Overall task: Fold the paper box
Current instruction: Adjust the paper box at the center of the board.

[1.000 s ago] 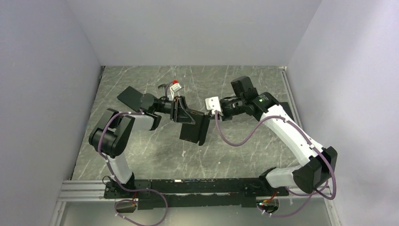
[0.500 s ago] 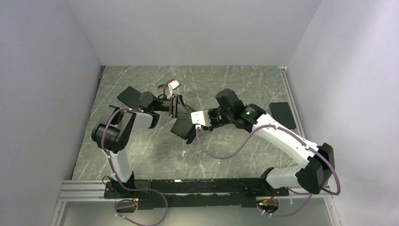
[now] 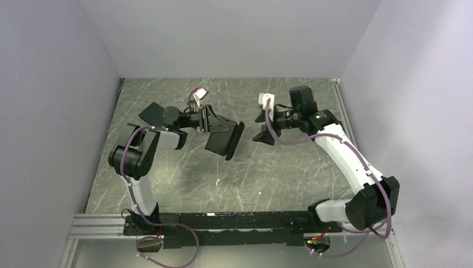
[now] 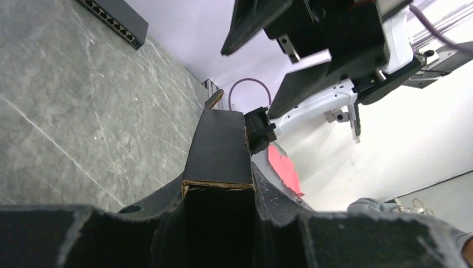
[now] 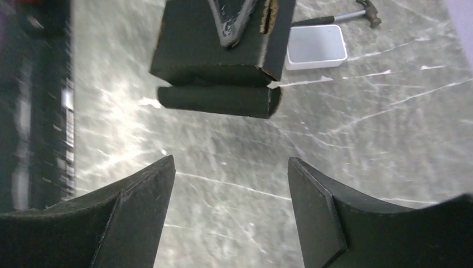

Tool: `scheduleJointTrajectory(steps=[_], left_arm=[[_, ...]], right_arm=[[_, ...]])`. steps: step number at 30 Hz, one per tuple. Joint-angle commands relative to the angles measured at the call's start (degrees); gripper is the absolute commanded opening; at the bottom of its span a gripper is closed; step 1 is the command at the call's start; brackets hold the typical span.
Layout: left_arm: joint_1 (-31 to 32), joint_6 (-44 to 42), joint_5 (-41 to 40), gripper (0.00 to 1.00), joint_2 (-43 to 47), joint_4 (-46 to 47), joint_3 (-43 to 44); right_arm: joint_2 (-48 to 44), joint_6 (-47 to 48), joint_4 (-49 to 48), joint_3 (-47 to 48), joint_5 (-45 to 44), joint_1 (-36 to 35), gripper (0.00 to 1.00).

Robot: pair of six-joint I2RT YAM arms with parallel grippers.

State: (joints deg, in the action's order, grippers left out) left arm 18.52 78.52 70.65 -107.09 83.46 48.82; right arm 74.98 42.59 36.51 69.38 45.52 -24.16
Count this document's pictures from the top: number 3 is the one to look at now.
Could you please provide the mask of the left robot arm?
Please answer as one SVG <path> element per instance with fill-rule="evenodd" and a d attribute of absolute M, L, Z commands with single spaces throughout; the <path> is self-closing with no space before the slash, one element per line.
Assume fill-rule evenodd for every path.
<path fill-rule="evenodd" d="M 205 150 L 229 161 L 234 156 L 245 124 L 214 112 L 209 104 L 193 105 L 183 111 L 153 102 L 140 114 L 146 125 L 126 124 L 108 156 L 108 164 L 125 183 L 131 199 L 131 219 L 148 235 L 161 225 L 160 209 L 152 194 L 148 173 L 158 150 L 180 150 L 193 128 L 207 134 Z"/>

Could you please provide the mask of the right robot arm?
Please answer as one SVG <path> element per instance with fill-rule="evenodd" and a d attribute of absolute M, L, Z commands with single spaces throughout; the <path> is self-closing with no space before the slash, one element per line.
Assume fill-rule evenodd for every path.
<path fill-rule="evenodd" d="M 260 114 L 255 119 L 262 130 L 253 141 L 267 145 L 279 142 L 298 145 L 314 141 L 332 159 L 348 181 L 351 199 L 321 200 L 310 207 L 309 228 L 322 231 L 329 222 L 349 223 L 358 233 L 377 232 L 376 224 L 392 228 L 400 190 L 394 176 L 384 176 L 350 141 L 331 111 L 320 110 L 312 89 L 297 86 L 289 90 L 290 106 L 275 103 L 275 96 L 261 93 Z"/>

